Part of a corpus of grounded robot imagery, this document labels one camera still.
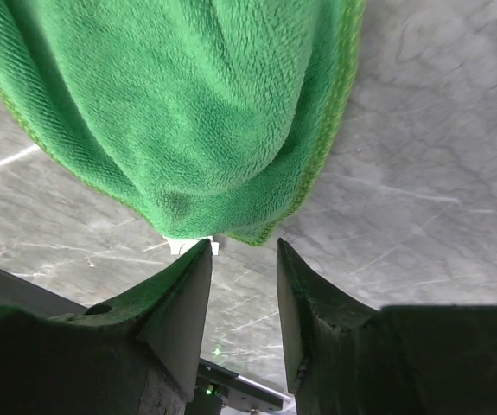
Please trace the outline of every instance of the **marble surface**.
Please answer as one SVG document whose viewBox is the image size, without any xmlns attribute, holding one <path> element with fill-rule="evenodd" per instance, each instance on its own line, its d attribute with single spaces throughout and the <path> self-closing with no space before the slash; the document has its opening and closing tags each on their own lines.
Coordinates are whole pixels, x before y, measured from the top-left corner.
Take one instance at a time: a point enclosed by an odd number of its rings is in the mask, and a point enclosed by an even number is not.
<svg viewBox="0 0 497 415">
<path fill-rule="evenodd" d="M 369 0 L 360 71 L 302 211 L 268 246 L 223 240 L 203 357 L 284 390 L 282 237 L 389 303 L 497 303 L 497 0 Z M 85 305 L 173 259 L 147 223 L 40 152 L 0 104 L 0 267 Z"/>
</svg>

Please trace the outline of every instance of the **microfiber towel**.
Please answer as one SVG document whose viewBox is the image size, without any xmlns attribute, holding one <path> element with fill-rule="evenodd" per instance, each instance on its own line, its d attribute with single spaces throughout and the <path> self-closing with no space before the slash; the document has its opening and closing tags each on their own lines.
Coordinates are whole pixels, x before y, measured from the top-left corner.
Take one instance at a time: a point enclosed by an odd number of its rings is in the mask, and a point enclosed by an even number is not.
<svg viewBox="0 0 497 415">
<path fill-rule="evenodd" d="M 0 0 L 0 96 L 163 236 L 258 246 L 334 140 L 363 0 Z"/>
</svg>

